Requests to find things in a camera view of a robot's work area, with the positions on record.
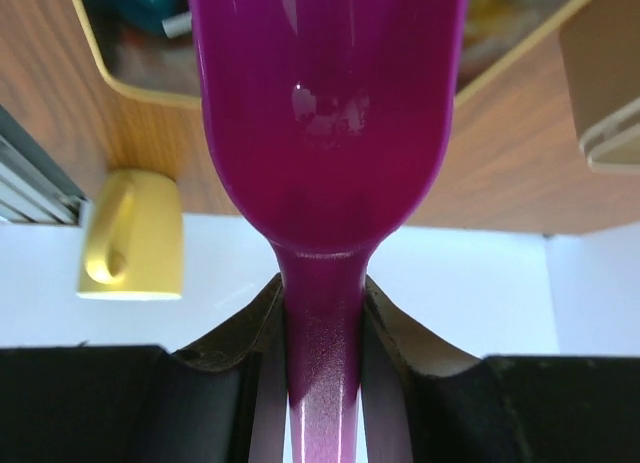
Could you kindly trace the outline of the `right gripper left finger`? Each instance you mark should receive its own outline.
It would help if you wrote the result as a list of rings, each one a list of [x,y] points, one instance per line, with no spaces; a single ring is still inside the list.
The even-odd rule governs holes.
[[[189,345],[7,348],[5,462],[279,462],[282,283]]]

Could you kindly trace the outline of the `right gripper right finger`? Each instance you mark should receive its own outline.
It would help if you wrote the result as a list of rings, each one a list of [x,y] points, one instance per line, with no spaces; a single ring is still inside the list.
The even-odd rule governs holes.
[[[635,462],[639,362],[476,358],[373,282],[363,313],[362,402],[372,462]]]

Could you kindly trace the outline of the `purple plastic scoop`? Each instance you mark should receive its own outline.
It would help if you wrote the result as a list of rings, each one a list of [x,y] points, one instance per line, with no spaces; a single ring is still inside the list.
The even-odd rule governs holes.
[[[292,456],[356,452],[368,262],[449,141],[468,0],[188,0],[209,151],[280,268]]]

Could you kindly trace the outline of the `gold tin of star candies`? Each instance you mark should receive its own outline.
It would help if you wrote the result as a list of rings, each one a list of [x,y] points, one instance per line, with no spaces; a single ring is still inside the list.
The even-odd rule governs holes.
[[[639,0],[592,0],[559,33],[579,148],[589,167],[639,173]]]

